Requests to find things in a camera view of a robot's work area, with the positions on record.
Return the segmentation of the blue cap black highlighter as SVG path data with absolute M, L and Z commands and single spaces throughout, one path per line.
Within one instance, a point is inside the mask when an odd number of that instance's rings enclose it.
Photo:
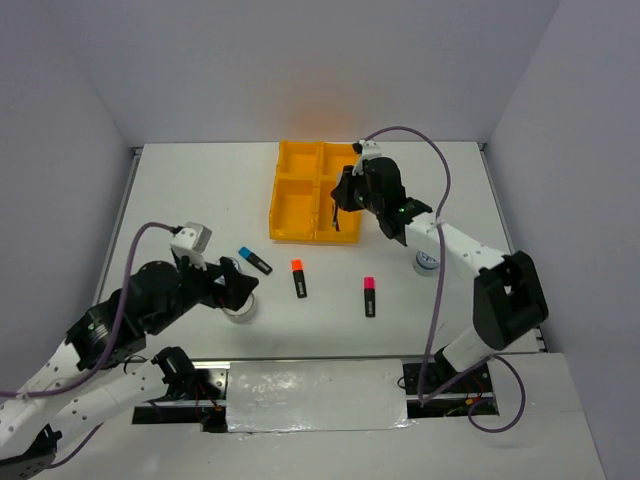
M 272 273 L 273 268 L 249 248 L 241 247 L 238 250 L 238 254 L 264 275 L 270 275 Z

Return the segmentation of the orange cap black highlighter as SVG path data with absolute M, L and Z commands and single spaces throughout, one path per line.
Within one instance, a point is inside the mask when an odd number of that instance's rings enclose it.
M 302 261 L 300 259 L 293 259 L 291 261 L 291 269 L 297 297 L 299 299 L 306 298 L 307 286 Z

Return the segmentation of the pink cap black highlighter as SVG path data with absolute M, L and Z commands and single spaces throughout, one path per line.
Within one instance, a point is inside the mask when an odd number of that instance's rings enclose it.
M 372 276 L 363 279 L 364 312 L 366 318 L 376 316 L 376 284 Z

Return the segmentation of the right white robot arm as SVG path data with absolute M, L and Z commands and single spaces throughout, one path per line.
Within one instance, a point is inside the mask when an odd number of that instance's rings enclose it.
M 442 389 L 460 389 L 469 380 L 469 367 L 548 318 L 533 259 L 483 245 L 437 219 L 430 206 L 406 195 L 394 160 L 365 160 L 360 171 L 344 167 L 331 197 L 339 210 L 371 212 L 387 238 L 434 255 L 441 270 L 456 267 L 472 280 L 471 324 L 435 353 L 432 372 Z

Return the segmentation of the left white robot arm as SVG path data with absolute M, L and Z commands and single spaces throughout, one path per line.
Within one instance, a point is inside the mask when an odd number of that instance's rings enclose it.
M 257 278 L 229 257 L 197 268 L 187 258 L 154 261 L 128 277 L 108 300 L 74 324 L 56 353 L 1 406 L 1 476 L 30 479 L 59 465 L 59 449 L 90 438 L 108 419 L 142 402 L 199 394 L 219 396 L 186 352 L 165 347 L 136 370 L 96 389 L 75 381 L 125 363 L 197 305 L 238 312 L 253 299 Z

